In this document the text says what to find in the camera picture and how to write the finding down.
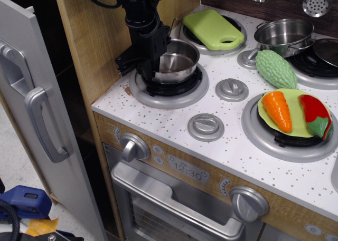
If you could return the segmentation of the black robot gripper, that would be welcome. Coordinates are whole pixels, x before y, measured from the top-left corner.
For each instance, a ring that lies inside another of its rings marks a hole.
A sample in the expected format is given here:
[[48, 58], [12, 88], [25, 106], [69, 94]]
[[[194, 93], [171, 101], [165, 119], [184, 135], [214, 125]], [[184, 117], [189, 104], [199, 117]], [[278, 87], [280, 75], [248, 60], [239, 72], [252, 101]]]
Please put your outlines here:
[[125, 22], [132, 45], [115, 59], [118, 73], [125, 76], [136, 69], [143, 79], [154, 81], [160, 57], [170, 42], [170, 28], [163, 24], [158, 14], [127, 14]]

